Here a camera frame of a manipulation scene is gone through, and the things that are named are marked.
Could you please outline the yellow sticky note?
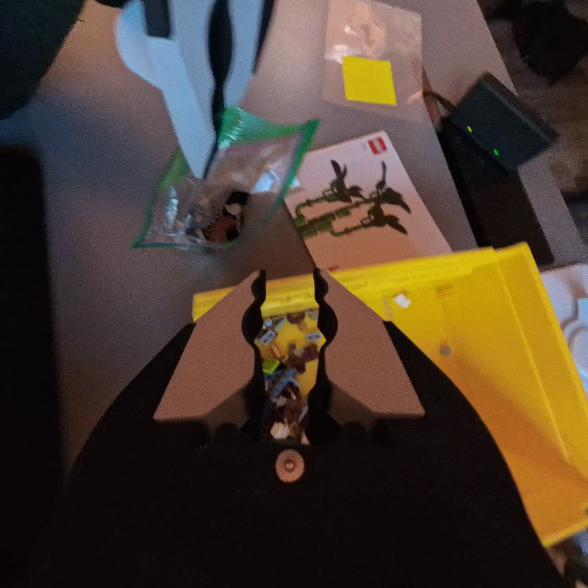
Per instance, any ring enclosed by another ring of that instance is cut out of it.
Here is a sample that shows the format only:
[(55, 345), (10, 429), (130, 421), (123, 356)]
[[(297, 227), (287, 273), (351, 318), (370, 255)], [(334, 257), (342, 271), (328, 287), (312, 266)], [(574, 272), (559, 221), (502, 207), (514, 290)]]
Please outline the yellow sticky note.
[(347, 100), (371, 105), (397, 105), (390, 61), (345, 56), (342, 74)]

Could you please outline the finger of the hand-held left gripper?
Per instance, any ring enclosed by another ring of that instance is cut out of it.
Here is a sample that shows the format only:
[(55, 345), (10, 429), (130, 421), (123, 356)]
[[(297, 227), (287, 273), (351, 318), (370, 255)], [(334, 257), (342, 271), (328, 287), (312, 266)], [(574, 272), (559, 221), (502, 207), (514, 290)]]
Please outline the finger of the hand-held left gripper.
[(224, 108), (238, 107), (258, 68), (274, 1), (228, 1), (230, 58), (224, 79)]
[(192, 173), (204, 178), (216, 145), (209, 29), (213, 1), (147, 1), (146, 39), (156, 85)]

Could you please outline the black backpack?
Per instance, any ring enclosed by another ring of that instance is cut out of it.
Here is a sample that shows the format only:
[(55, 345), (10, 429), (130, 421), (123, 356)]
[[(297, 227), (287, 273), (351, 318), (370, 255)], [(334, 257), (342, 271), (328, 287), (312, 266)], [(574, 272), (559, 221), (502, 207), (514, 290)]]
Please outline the black backpack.
[(511, 23), (522, 61), (548, 85), (587, 56), (587, 19), (573, 14), (567, 1), (486, 1), (482, 12)]

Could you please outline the small clear plastic sleeve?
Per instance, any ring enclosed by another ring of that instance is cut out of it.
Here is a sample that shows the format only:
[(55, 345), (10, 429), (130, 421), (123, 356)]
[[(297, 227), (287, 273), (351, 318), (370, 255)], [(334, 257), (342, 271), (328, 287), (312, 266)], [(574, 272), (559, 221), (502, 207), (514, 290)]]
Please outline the small clear plastic sleeve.
[[(323, 55), (324, 101), (390, 118), (421, 118), (424, 109), (422, 18), (418, 13), (379, 1), (330, 1)], [(345, 56), (390, 61), (397, 105), (347, 100), (342, 74)]]

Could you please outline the grey desk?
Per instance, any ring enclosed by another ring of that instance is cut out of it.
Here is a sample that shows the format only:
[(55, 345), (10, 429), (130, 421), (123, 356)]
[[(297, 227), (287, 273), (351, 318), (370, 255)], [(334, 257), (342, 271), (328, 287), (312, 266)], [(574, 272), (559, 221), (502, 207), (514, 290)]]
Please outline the grey desk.
[[(117, 16), (87, 2), (35, 99), (1, 123), (2, 141), (31, 148), (44, 173), (66, 472), (114, 398), (189, 321), (194, 293), (260, 268), (271, 279), (313, 268), (283, 208), (222, 254), (132, 249), (176, 140), (160, 93), (118, 56)], [(452, 250), (476, 247), (422, 102), (403, 120), (323, 101), (326, 22), (326, 1), (276, 3), (242, 107), (277, 123), (319, 119), (316, 146), (385, 129)]]

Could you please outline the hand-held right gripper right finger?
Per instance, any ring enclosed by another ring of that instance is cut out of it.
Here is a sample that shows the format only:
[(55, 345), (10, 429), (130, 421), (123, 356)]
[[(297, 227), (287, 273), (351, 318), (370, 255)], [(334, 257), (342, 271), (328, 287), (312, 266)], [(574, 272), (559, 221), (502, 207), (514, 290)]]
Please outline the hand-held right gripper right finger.
[(325, 338), (307, 397), (310, 443), (334, 443), (343, 427), (422, 419), (426, 411), (385, 321), (331, 274), (313, 271), (318, 328)]

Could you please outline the clear zip bag green seal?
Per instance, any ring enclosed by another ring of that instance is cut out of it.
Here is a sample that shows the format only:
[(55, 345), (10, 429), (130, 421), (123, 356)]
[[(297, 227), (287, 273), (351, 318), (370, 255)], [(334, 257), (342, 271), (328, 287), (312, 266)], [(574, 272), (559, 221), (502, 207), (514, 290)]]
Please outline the clear zip bag green seal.
[[(146, 207), (134, 249), (181, 249), (221, 253), (252, 239), (282, 206), (309, 151), (320, 120), (284, 125), (238, 107), (220, 119), (217, 143), (205, 177), (197, 178), (180, 148), (174, 151)], [(240, 236), (213, 244), (199, 237), (236, 190), (250, 192)]]

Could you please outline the heap of white paper bags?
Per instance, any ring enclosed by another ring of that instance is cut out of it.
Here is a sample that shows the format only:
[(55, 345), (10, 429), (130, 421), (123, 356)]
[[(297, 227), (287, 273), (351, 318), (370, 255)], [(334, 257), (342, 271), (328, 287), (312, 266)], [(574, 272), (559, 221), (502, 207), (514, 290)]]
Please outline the heap of white paper bags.
[(547, 270), (541, 279), (587, 392), (587, 264)]

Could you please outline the yellow plastic storage bin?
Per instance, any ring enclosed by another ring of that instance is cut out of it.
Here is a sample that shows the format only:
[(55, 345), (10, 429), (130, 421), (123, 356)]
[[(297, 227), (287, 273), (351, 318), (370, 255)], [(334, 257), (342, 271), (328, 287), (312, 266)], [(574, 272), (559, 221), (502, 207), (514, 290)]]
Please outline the yellow plastic storage bin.
[(587, 528), (587, 398), (529, 247), (337, 270), (470, 402), (545, 546)]

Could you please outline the pile of toy building bricks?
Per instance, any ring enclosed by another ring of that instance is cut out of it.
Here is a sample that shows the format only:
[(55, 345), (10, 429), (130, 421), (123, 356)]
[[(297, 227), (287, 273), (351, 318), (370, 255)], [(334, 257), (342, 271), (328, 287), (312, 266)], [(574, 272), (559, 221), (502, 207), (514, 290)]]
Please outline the pile of toy building bricks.
[[(325, 338), (318, 328), (319, 305), (316, 301), (285, 310), (275, 306), (262, 309), (262, 328), (256, 337), (263, 362), (266, 402), (263, 432), (277, 443), (310, 443), (306, 436), (307, 397), (316, 381), (319, 350)], [(385, 321), (396, 350), (426, 411), (425, 421), (443, 414), (444, 401), (454, 387), (449, 379), (400, 331)], [(379, 422), (372, 430), (387, 429), (396, 420)]]

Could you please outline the black flat device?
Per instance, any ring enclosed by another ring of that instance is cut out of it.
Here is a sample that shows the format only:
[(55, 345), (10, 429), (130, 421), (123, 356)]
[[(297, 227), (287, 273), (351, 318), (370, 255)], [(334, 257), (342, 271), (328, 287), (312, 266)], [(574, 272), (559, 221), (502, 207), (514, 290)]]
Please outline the black flat device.
[(448, 118), (442, 118), (437, 136), (477, 245), (502, 248), (525, 242), (539, 266), (553, 263), (518, 173), (505, 171)]

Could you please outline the person's left forearm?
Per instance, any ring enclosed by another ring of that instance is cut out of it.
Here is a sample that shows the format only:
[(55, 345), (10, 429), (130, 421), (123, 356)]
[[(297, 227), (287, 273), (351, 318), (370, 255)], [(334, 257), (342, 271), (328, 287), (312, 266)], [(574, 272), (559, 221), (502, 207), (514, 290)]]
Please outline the person's left forearm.
[(84, 1), (1, 1), (1, 119), (25, 107), (55, 61)]

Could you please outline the plant building instruction booklet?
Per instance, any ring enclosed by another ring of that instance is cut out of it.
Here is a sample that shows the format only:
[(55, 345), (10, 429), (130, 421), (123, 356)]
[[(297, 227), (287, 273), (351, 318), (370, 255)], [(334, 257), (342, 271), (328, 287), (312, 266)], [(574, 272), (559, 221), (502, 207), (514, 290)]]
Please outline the plant building instruction booklet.
[(307, 152), (284, 204), (320, 269), (452, 252), (382, 130)]

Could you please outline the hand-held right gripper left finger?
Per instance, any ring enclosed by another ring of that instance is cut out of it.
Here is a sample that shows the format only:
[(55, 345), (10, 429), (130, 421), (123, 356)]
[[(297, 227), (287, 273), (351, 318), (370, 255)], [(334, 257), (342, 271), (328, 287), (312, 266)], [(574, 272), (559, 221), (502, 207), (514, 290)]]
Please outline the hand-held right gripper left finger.
[(260, 349), (266, 272), (252, 272), (198, 317), (153, 414), (158, 423), (249, 423), (259, 433), (266, 402)]

